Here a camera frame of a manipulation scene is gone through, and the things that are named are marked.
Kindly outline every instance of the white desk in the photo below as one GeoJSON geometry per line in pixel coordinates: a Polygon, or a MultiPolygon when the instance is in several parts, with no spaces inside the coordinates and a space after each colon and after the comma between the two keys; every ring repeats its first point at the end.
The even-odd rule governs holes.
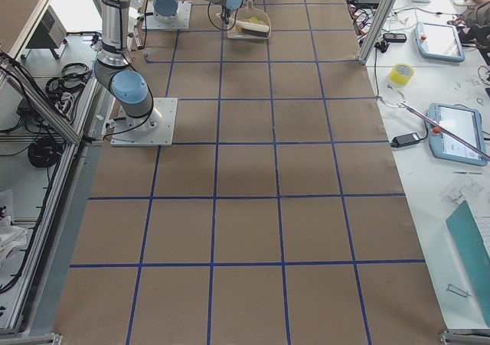
{"type": "MultiPolygon", "coordinates": [[[[408,0],[397,0],[394,8],[409,3],[408,0]]],[[[415,5],[428,11],[456,12],[449,0],[415,5]]],[[[445,24],[450,19],[447,15],[436,17],[421,11],[416,15],[419,21],[435,23],[445,24]]],[[[400,13],[399,17],[408,17],[406,26],[411,26],[417,22],[416,15],[411,10],[400,13]]],[[[401,23],[390,26],[391,29],[402,27],[401,23]]],[[[404,94],[409,105],[421,112],[426,112],[430,103],[463,104],[476,108],[482,114],[483,129],[490,130],[490,97],[485,92],[487,86],[477,73],[478,67],[485,64],[481,54],[477,50],[465,49],[466,60],[462,63],[426,60],[418,53],[413,29],[401,32],[407,35],[406,43],[392,44],[387,53],[377,53],[378,86],[384,100],[391,104],[401,101],[400,94],[387,87],[388,74],[394,64],[409,63],[414,67],[415,75],[405,87],[396,89],[404,94]]],[[[376,91],[373,65],[374,52],[367,62],[367,70],[376,91]]],[[[378,105],[390,140],[410,132],[425,135],[423,122],[418,117],[405,109],[390,108],[379,102],[378,105]]],[[[472,294],[466,271],[446,227],[446,219],[457,204],[446,197],[452,184],[462,183],[470,177],[484,187],[474,200],[469,201],[473,214],[490,216],[490,167],[435,159],[427,141],[411,148],[394,149],[394,157],[446,326],[449,329],[488,328],[474,296],[464,298],[447,291],[448,284],[452,284],[472,294]],[[454,174],[454,171],[482,174],[462,175],[454,174]]]]}

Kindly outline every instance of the teal folder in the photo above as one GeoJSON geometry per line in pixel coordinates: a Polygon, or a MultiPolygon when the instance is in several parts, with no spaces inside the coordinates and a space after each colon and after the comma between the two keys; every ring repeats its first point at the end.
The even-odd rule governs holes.
{"type": "Polygon", "coordinates": [[[446,223],[472,283],[483,319],[490,327],[490,258],[468,203],[463,201],[446,223]]]}

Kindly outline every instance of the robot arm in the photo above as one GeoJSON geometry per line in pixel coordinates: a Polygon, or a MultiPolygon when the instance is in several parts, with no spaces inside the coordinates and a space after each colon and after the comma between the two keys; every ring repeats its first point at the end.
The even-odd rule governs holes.
{"type": "MultiPolygon", "coordinates": [[[[237,10],[242,0],[205,0],[237,10]]],[[[149,119],[153,99],[144,79],[129,70],[130,55],[126,46],[130,0],[102,0],[102,49],[97,54],[93,72],[97,80],[120,102],[132,124],[149,119]]]]}

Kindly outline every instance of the computer mouse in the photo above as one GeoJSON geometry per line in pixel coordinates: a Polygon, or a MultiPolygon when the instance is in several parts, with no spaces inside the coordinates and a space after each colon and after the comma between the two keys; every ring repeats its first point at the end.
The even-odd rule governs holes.
{"type": "Polygon", "coordinates": [[[452,3],[456,6],[476,6],[477,4],[474,1],[465,1],[465,0],[454,0],[452,3]]]}

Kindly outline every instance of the tablet screen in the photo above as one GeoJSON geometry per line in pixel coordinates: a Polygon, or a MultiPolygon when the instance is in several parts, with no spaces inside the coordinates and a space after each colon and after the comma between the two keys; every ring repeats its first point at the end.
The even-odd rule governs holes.
{"type": "Polygon", "coordinates": [[[427,36],[424,41],[427,53],[447,57],[460,56],[458,42],[451,26],[424,23],[423,33],[427,36]]]}
{"type": "MultiPolygon", "coordinates": [[[[455,135],[468,142],[470,145],[479,148],[477,144],[478,130],[476,127],[475,114],[469,110],[454,109],[441,106],[439,124],[451,131],[455,135]]],[[[448,155],[460,156],[463,158],[479,159],[479,155],[456,141],[451,136],[443,134],[443,149],[448,155]]]]}

